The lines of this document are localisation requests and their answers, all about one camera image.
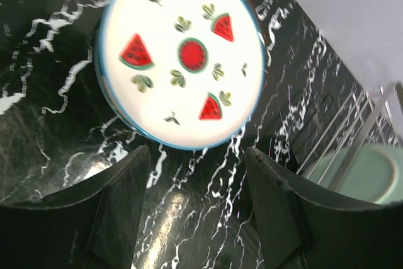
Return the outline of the mint green flower plate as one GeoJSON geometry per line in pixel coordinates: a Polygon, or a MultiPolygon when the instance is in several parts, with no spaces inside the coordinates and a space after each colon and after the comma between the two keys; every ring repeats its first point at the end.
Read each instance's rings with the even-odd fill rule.
{"type": "MultiPolygon", "coordinates": [[[[330,152],[308,169],[304,178],[326,188],[329,186],[347,148],[330,152]]],[[[347,197],[377,204],[402,201],[402,149],[381,144],[361,147],[349,167],[338,192],[347,197]]]]}

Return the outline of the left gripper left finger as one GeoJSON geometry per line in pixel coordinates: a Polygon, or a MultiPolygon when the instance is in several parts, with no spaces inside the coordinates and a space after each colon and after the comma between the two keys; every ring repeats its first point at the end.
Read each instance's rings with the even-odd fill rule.
{"type": "Polygon", "coordinates": [[[1,268],[131,268],[149,148],[37,202],[1,205],[1,268]]]}

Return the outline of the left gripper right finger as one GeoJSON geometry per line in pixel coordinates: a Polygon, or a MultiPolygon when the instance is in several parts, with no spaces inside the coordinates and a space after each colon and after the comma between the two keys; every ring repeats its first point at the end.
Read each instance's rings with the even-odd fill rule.
{"type": "Polygon", "coordinates": [[[401,268],[402,204],[325,189],[250,147],[247,179],[266,268],[401,268]]]}

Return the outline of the white watermelon pattern plate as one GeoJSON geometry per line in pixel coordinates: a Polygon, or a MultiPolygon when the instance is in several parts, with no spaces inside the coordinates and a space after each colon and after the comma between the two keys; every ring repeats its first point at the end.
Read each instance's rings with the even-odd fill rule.
{"type": "Polygon", "coordinates": [[[106,100],[130,128],[202,150],[255,111],[266,51],[250,0],[110,0],[94,59],[106,100]]]}

